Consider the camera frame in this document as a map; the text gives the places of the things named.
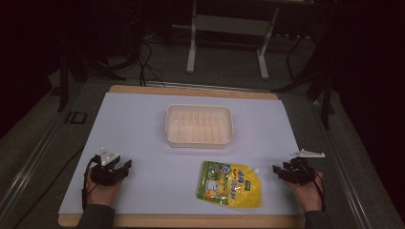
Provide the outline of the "black tripod stand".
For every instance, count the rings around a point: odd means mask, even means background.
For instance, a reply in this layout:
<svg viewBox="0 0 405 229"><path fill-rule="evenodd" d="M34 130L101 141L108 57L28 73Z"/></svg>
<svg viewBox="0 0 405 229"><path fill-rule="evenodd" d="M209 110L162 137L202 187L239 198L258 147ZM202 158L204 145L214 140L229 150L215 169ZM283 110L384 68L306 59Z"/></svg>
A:
<svg viewBox="0 0 405 229"><path fill-rule="evenodd" d="M289 58L292 55L295 48L303 40L300 37L288 52L286 63L288 66L288 73L293 80L292 83L287 84L278 89L272 89L274 93L285 93L293 88L299 87L303 84L311 82L309 89L307 90L307 97L310 100L317 100L320 94L322 97L322 109L321 120L324 127L328 130L330 128L329 115L331 112L330 100L331 100L331 86L332 86L332 72L330 67L327 66L325 57L321 56L319 49L322 47L322 37L324 31L312 31L310 33L310 40L314 43L315 49L309 58L307 65L296 76L293 75L292 69L289 63Z"/></svg>

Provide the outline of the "person's right hand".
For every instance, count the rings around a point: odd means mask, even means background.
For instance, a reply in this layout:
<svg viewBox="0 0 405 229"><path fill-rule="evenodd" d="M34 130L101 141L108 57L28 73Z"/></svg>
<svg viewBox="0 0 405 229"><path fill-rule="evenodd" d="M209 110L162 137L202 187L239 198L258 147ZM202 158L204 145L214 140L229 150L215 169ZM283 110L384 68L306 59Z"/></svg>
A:
<svg viewBox="0 0 405 229"><path fill-rule="evenodd" d="M306 213L308 211L322 211L324 209L323 174L315 173L315 181L306 185L287 183L296 200Z"/></svg>

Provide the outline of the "white table mat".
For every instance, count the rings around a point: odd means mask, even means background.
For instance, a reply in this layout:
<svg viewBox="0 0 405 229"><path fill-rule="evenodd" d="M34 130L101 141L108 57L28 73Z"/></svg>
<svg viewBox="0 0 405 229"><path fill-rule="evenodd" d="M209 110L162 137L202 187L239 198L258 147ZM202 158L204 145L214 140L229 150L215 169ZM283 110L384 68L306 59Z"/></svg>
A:
<svg viewBox="0 0 405 229"><path fill-rule="evenodd" d="M218 105L229 108L234 135L222 149L184 149L169 145L165 132L172 104ZM129 176L117 197L120 214L298 215L293 193L272 172L298 147L283 103L279 100L196 96L105 95L83 154L59 209L82 211L83 173L100 149L130 161ZM263 205L232 208L197 198L202 164L206 160L244 164L259 172Z"/></svg>

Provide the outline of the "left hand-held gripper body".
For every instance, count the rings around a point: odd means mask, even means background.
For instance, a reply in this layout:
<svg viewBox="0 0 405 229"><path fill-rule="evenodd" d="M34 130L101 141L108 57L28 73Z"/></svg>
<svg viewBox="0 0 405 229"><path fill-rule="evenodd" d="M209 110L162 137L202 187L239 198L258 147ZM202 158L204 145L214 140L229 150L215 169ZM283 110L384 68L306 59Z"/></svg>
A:
<svg viewBox="0 0 405 229"><path fill-rule="evenodd" d="M91 181L102 186L112 186L125 178L123 168L115 169L120 161L120 155L101 148L95 155L96 166L92 169Z"/></svg>

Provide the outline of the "yellow spouted drink pouch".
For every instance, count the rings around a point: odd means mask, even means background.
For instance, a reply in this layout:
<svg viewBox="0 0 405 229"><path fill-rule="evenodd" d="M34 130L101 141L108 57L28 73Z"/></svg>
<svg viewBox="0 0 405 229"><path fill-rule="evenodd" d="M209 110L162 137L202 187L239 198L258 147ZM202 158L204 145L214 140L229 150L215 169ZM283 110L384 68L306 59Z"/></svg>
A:
<svg viewBox="0 0 405 229"><path fill-rule="evenodd" d="M261 180L244 164L204 161L196 196L233 208L260 208L263 205Z"/></svg>

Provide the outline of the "white plastic basket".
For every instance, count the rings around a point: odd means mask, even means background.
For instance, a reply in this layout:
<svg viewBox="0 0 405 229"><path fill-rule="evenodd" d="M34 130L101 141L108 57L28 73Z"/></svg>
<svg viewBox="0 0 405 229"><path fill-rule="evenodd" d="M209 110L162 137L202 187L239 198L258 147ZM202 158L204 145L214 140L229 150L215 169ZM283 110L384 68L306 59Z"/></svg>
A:
<svg viewBox="0 0 405 229"><path fill-rule="evenodd" d="M222 149L234 134L232 114L225 106L173 104L165 132L172 147Z"/></svg>

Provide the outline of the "white metal stand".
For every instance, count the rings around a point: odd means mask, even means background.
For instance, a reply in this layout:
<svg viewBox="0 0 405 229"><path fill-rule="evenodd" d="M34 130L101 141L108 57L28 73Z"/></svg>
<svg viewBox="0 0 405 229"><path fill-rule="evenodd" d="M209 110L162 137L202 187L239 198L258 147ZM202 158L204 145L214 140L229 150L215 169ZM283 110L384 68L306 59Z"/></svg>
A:
<svg viewBox="0 0 405 229"><path fill-rule="evenodd" d="M197 32L209 31L219 34L246 35L262 37L263 43L256 50L256 57L259 66L260 75L263 80L269 79L269 72L266 65L266 50L270 38L273 34L276 20L280 8L275 7L268 20L245 19L238 17L225 17L218 15L198 13L198 0L192 1L191 16L191 34L190 46L187 56L186 71L193 73L195 71L196 53L197 53Z"/></svg>

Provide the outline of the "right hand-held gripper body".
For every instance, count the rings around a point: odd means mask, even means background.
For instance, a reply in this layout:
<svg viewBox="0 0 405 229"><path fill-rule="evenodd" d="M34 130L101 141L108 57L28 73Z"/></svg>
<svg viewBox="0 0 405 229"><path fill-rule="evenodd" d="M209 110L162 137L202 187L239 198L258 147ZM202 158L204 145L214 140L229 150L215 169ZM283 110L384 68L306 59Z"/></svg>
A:
<svg viewBox="0 0 405 229"><path fill-rule="evenodd" d="M324 158L324 153L315 153L304 149L291 153L289 161L291 170L286 170L283 180L299 185L305 185L315 180L315 170L308 165L308 158Z"/></svg>

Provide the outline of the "person's left hand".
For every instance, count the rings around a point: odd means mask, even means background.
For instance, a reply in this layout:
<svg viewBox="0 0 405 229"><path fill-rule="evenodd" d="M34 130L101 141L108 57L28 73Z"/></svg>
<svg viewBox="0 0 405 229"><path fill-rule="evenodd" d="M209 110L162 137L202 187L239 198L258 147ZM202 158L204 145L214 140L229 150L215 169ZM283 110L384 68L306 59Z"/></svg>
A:
<svg viewBox="0 0 405 229"><path fill-rule="evenodd" d="M89 170L87 175L86 192L84 195L86 204L114 207L122 181L113 186L102 186L92 181L91 174L92 169Z"/></svg>

